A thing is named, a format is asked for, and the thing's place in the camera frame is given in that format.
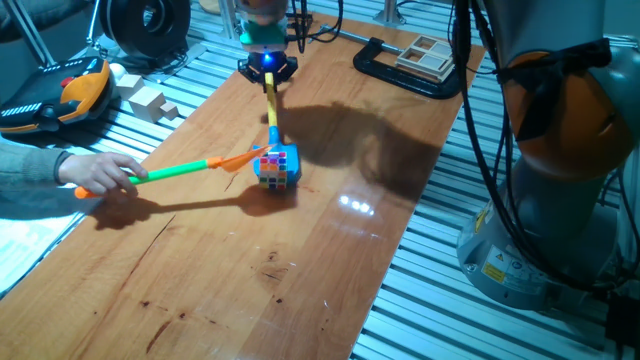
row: wood grain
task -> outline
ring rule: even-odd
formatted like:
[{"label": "wood grain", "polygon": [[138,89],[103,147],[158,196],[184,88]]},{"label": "wood grain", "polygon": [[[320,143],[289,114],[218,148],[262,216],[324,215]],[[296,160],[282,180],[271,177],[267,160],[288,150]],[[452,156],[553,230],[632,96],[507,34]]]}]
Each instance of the wood grain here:
[{"label": "wood grain", "polygon": [[[279,121],[303,159],[297,189],[211,171],[101,206],[0,302],[0,358],[347,358],[461,105],[357,72],[361,47],[290,47]],[[265,121],[261,87],[235,73],[144,166],[242,153],[267,142]]]}]

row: wooden block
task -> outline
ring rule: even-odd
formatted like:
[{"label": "wooden block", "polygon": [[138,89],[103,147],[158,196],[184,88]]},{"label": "wooden block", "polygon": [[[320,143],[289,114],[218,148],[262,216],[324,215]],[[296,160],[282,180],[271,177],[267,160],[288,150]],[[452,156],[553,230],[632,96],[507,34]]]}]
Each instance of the wooden block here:
[{"label": "wooden block", "polygon": [[160,106],[160,111],[162,111],[162,116],[168,120],[173,120],[178,117],[178,107],[172,102],[164,103],[164,105]]},{"label": "wooden block", "polygon": [[135,93],[144,87],[144,80],[139,75],[125,74],[116,88],[120,93],[122,100],[129,100]]},{"label": "wooden block", "polygon": [[160,107],[166,103],[160,90],[144,86],[130,99],[129,104],[138,119],[155,123],[162,118]]}]

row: white object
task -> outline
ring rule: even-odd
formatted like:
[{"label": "white object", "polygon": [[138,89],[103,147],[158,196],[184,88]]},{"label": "white object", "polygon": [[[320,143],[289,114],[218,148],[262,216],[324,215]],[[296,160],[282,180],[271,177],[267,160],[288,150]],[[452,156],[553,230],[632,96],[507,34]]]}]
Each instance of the white object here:
[{"label": "white object", "polygon": [[436,38],[420,35],[398,55],[396,66],[431,75],[442,82],[453,71],[451,46]]},{"label": "white object", "polygon": [[144,80],[139,75],[125,74],[116,87],[122,100],[129,100],[135,93],[144,87]]},{"label": "white object", "polygon": [[109,64],[109,69],[113,74],[116,84],[119,83],[125,75],[127,75],[127,69],[120,64]]},{"label": "white object", "polygon": [[173,120],[178,117],[178,107],[172,102],[164,103],[164,105],[160,106],[160,111],[162,111],[162,116],[168,120]]},{"label": "white object", "polygon": [[166,103],[164,94],[147,86],[142,87],[130,99],[129,104],[138,119],[157,122],[162,118],[160,107]]}]

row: person's arm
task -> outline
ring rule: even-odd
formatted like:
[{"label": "person's arm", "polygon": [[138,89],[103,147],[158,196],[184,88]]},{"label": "person's arm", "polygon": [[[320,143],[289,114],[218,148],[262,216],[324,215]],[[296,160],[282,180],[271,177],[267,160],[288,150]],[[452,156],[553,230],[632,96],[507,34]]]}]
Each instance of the person's arm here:
[{"label": "person's arm", "polygon": [[138,191],[121,169],[123,167],[139,177],[148,175],[132,157],[122,154],[72,155],[60,149],[0,143],[0,191],[72,183],[94,194],[111,195],[119,201],[125,201],[122,190],[130,197],[138,196]]},{"label": "person's arm", "polygon": [[58,169],[70,156],[62,149],[0,143],[0,191],[60,186]]}]

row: gray sleeve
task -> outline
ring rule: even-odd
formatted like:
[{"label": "gray sleeve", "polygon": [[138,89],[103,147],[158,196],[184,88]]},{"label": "gray sleeve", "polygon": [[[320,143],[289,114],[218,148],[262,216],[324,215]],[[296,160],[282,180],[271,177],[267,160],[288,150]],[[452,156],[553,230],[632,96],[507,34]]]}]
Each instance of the gray sleeve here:
[{"label": "gray sleeve", "polygon": [[0,143],[0,191],[62,185],[60,164],[71,154],[62,149],[39,149]]}]

